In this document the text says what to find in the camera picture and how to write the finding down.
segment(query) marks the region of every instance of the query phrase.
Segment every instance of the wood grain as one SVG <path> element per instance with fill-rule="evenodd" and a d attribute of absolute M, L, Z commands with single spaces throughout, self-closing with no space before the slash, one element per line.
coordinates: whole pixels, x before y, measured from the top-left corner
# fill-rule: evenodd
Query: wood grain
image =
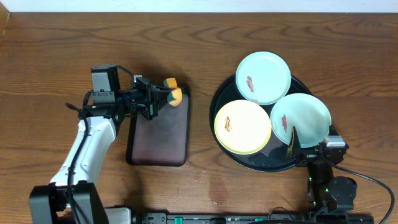
<path fill-rule="evenodd" d="M 104 206 L 191 213 L 310 207 L 306 169 L 245 169 L 222 153 L 210 131 L 214 92 L 246 55 L 262 50 L 284 58 L 329 107 L 350 145 L 341 165 L 398 192 L 396 14 L 15 13 L 0 46 L 0 222 L 31 222 L 30 191 L 49 182 L 75 139 L 76 114 L 64 103 L 81 103 L 92 88 L 90 67 L 101 63 L 158 83 L 176 77 L 192 90 L 185 165 L 127 165 L 126 120 L 99 178 Z M 129 77 L 120 79 L 127 87 Z M 353 178 L 354 212 L 378 222 L 388 193 Z M 388 223 L 395 222 L 394 211 Z"/>

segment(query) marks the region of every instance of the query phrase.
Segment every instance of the plate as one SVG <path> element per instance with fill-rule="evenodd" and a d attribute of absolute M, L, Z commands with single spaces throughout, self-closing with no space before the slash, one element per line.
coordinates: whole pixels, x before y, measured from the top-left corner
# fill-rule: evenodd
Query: plate
<path fill-rule="evenodd" d="M 279 100 L 271 111 L 272 130 L 285 144 L 292 138 L 295 126 L 302 148 L 316 146 L 329 134 L 331 117 L 318 98 L 295 93 Z"/>
<path fill-rule="evenodd" d="M 260 151 L 272 132 L 268 114 L 248 100 L 234 100 L 224 105 L 216 115 L 214 129 L 225 149 L 241 155 Z"/>
<path fill-rule="evenodd" d="M 271 52 L 248 55 L 236 71 L 239 92 L 259 105 L 271 105 L 284 97 L 291 78 L 286 62 Z"/>

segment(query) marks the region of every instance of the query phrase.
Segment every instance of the dark tray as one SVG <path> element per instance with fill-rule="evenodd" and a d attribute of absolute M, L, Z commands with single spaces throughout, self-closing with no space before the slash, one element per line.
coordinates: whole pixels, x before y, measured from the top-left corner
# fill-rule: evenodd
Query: dark tray
<path fill-rule="evenodd" d="M 312 95 L 311 91 L 296 77 L 292 75 L 292 82 L 286 95 L 293 93 L 306 93 Z M 236 82 L 235 75 L 229 77 L 216 91 L 210 105 L 210 128 L 214 139 L 218 146 L 232 160 L 242 166 L 262 171 L 262 172 L 278 172 L 295 167 L 295 159 L 286 157 L 288 145 L 284 144 L 278 137 L 271 133 L 271 137 L 264 148 L 259 152 L 250 155 L 239 155 L 225 149 L 217 140 L 214 132 L 214 120 L 217 112 L 227 103 L 234 100 L 245 100 L 240 94 Z M 271 115 L 271 110 L 275 104 L 261 106 L 267 114 Z"/>

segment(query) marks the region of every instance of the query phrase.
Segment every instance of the yellow sponge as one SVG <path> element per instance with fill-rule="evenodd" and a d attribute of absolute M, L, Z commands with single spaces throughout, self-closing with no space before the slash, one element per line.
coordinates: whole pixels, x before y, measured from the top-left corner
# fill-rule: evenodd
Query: yellow sponge
<path fill-rule="evenodd" d="M 163 86 L 168 88 L 176 88 L 177 81 L 175 80 L 175 78 L 167 78 L 164 80 Z"/>
<path fill-rule="evenodd" d="M 167 96 L 167 101 L 172 106 L 178 106 L 182 101 L 181 88 L 176 88 L 175 90 L 171 91 Z"/>

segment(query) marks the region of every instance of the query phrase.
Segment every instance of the red fish logo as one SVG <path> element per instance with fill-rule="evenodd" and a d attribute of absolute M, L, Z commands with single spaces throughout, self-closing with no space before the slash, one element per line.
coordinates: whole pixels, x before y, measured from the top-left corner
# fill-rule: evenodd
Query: red fish logo
<path fill-rule="evenodd" d="M 229 120 L 229 117 L 225 118 L 225 130 L 227 130 L 227 132 L 230 132 L 230 129 L 232 129 L 231 127 L 231 121 Z"/>
<path fill-rule="evenodd" d="M 286 122 L 286 115 L 282 117 L 282 125 L 284 126 L 285 132 L 287 133 L 287 122 Z"/>
<path fill-rule="evenodd" d="M 253 80 L 251 79 L 250 76 L 248 76 L 248 80 L 246 81 L 246 83 L 248 84 L 248 87 L 249 87 L 250 91 L 251 91 L 252 93 L 254 93 Z"/>

